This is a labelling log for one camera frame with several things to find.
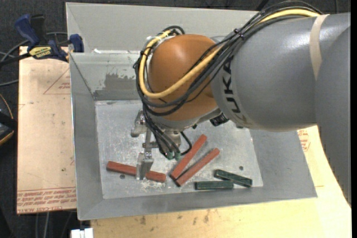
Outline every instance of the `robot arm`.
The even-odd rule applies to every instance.
[[[175,132],[214,118],[274,132],[317,124],[351,203],[349,27],[350,13],[274,7],[220,41],[169,28],[135,65],[147,126],[169,151]]]

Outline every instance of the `table surface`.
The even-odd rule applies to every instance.
[[[59,61],[33,59],[25,59],[21,61],[21,65],[21,74],[27,75],[27,79],[33,73],[42,77],[32,77],[29,82],[20,79],[20,98],[23,104],[26,104],[20,105],[19,110],[19,123],[22,128],[19,129],[18,201],[23,204],[18,210],[23,211],[18,213],[73,208],[75,170],[71,161],[71,124],[67,122],[71,106],[69,98],[66,97],[67,88],[64,88],[68,81],[66,66]],[[39,82],[47,82],[49,77],[54,79],[53,82],[48,82],[49,89],[41,90]],[[25,92],[25,82],[30,84],[33,91],[38,92]],[[63,103],[53,109],[59,98]],[[35,124],[29,124],[29,120],[24,121],[26,117],[21,115],[21,110],[24,112],[26,108],[30,108],[25,115],[27,119],[31,118],[31,115],[34,116],[32,119],[36,121],[36,106],[47,110],[41,115],[41,128],[47,130],[45,138],[42,139],[36,132],[24,133],[28,129],[34,129]],[[317,128],[300,131],[300,138],[317,198],[92,220],[94,235],[96,238],[118,237],[119,234],[120,237],[351,237],[351,208],[346,203],[327,162]],[[46,148],[41,147],[44,143],[47,143]],[[36,146],[37,160],[29,161],[28,149],[33,150],[32,147]],[[33,190],[35,194],[21,195],[24,188]],[[39,193],[38,190],[44,188],[48,190]],[[33,199],[26,202],[32,202],[32,205],[24,206],[26,202],[22,200],[30,197]],[[44,201],[52,202],[52,209],[47,209],[47,204],[38,203]]]
[[[118,29],[115,27],[115,31],[110,30],[115,26],[108,22],[112,8],[93,4],[67,6],[69,33],[82,33],[85,36],[86,47],[90,47],[90,51],[98,47],[97,40],[102,40],[101,35],[105,34],[105,48],[113,49],[113,45],[117,44],[114,40],[117,36],[113,36],[112,40],[108,35],[117,35]],[[129,7],[118,9],[119,11],[115,8],[115,11],[121,16],[122,10],[126,14],[130,13],[127,11]],[[178,10],[171,9],[168,16],[167,10],[170,8],[150,8],[149,11],[144,7],[130,9],[140,9],[143,15],[146,15],[146,12],[157,13],[163,21],[160,25],[156,21],[148,21],[147,27],[144,26],[147,30],[145,35],[151,35],[151,30],[158,31],[165,24],[172,24],[172,18],[175,17],[188,31],[204,33],[210,28],[208,22],[202,21],[202,27],[199,26],[202,31],[195,31],[197,25],[191,27],[192,23],[186,23]],[[218,13],[220,17],[224,13],[237,13],[209,11],[209,15],[206,15],[205,9],[186,9],[185,14],[191,17],[192,13],[198,11],[203,18],[212,17],[212,13]],[[93,18],[94,12],[101,15],[101,18],[93,23],[90,19]],[[237,24],[236,20],[227,24],[231,17],[222,18],[226,19],[223,24]],[[122,29],[135,31],[127,27],[127,21],[123,21],[121,25]],[[217,35],[225,35],[224,29],[230,26],[221,28],[222,31],[215,31]],[[133,42],[130,44],[134,50],[141,48],[139,42],[135,45]],[[20,76],[17,212],[21,214],[75,208],[68,65],[55,60],[25,59],[20,61]],[[92,220],[90,223],[94,228],[94,236],[351,237],[351,207],[347,204],[327,162],[317,128],[302,130],[300,138],[317,198]]]
[[[95,237],[351,237],[351,208],[317,128],[300,137],[318,198],[92,220]]]

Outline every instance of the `dark green block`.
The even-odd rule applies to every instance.
[[[208,182],[196,182],[195,188],[197,191],[206,190],[230,190],[233,188],[232,181],[208,181]]]
[[[215,170],[214,177],[220,178],[220,179],[225,179],[225,180],[230,180],[233,183],[239,184],[240,186],[244,186],[244,187],[251,187],[253,184],[253,181],[250,178],[245,178],[245,177],[239,176],[234,173],[229,173],[229,172],[223,171],[221,169]]]

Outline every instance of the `red stick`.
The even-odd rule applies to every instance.
[[[129,176],[136,176],[136,167],[129,166],[127,164],[120,164],[117,162],[109,161],[107,164],[107,170],[117,173],[127,174]],[[151,181],[155,182],[165,182],[166,175],[164,173],[158,173],[154,171],[149,171],[146,173],[145,177]]]
[[[211,162],[215,157],[219,154],[219,150],[217,148],[213,149],[209,152],[206,157],[202,160],[198,161],[191,168],[189,168],[181,177],[176,180],[176,183],[179,186],[182,186],[185,182],[187,182],[191,177],[194,176],[199,170],[201,170],[205,165]]]
[[[182,160],[180,160],[178,165],[171,172],[170,177],[173,180],[176,180],[180,176],[184,168],[186,168],[186,166],[189,164],[194,155],[199,151],[199,149],[203,146],[206,140],[206,135],[202,134],[200,138],[194,143],[192,149],[182,158]]]

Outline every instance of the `black cable tie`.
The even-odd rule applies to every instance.
[[[240,38],[242,38],[242,40],[245,40],[244,34],[240,33],[239,31],[240,30],[237,28],[234,29],[234,33],[236,33]]]

